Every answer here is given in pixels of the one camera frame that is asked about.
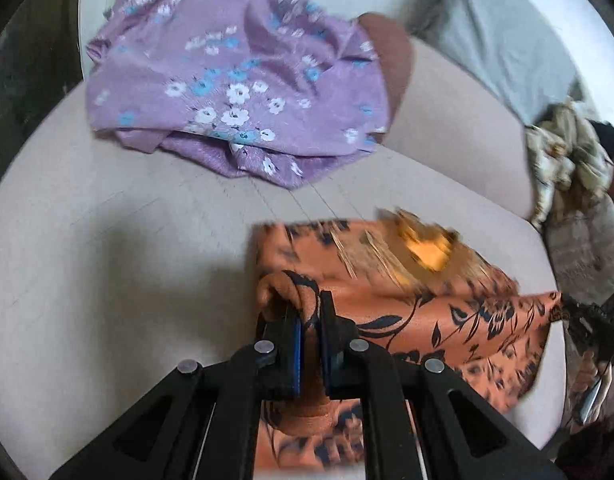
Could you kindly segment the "brown striped pillow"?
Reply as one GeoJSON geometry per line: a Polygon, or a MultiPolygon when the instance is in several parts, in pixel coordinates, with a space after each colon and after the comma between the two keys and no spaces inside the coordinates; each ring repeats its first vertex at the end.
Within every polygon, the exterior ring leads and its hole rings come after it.
{"type": "MultiPolygon", "coordinates": [[[[604,304],[614,292],[614,202],[605,195],[585,211],[574,211],[561,221],[550,222],[544,228],[546,248],[562,292],[582,304],[604,304]]],[[[563,422],[575,425],[572,410],[583,391],[575,385],[593,385],[594,379],[578,378],[580,370],[595,372],[595,365],[584,358],[569,333],[565,322],[566,398],[563,422]]],[[[606,372],[610,384],[601,387],[586,423],[614,416],[614,365],[606,372]]]]}

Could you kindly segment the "grey floor mat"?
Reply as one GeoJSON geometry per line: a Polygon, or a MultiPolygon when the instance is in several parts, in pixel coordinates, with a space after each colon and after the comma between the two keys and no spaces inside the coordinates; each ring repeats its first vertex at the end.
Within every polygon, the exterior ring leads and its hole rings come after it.
{"type": "Polygon", "coordinates": [[[562,40],[529,0],[418,0],[411,30],[526,125],[565,101],[578,79],[562,40]]]}

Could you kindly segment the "purple floral cloth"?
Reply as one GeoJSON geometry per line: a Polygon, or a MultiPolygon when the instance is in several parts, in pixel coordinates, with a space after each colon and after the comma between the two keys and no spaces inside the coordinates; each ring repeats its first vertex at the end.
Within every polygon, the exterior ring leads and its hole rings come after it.
{"type": "Polygon", "coordinates": [[[310,0],[116,0],[86,52],[93,131],[228,178],[300,188],[390,123],[370,37],[310,0]]]}

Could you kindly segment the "orange black floral cloth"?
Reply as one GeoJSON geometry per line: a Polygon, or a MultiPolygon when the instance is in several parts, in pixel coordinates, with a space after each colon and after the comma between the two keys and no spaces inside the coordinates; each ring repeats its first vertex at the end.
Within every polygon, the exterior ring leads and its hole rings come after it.
{"type": "Polygon", "coordinates": [[[295,310],[305,336],[300,396],[262,409],[255,458],[262,471],[363,460],[359,401],[333,401],[322,386],[322,292],[361,337],[404,362],[441,360],[501,413],[531,388],[560,316],[559,292],[522,294],[458,233],[404,210],[375,221],[265,224],[256,242],[262,319],[295,310]]]}

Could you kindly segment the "cream patterned crumpled cloth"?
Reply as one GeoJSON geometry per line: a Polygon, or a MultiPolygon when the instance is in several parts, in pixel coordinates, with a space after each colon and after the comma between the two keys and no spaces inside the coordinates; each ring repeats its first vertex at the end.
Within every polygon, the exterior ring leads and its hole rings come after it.
{"type": "Polygon", "coordinates": [[[549,218],[585,210],[607,194],[614,164],[581,103],[568,99],[552,105],[546,118],[525,128],[525,140],[534,228],[540,230],[549,218]]]}

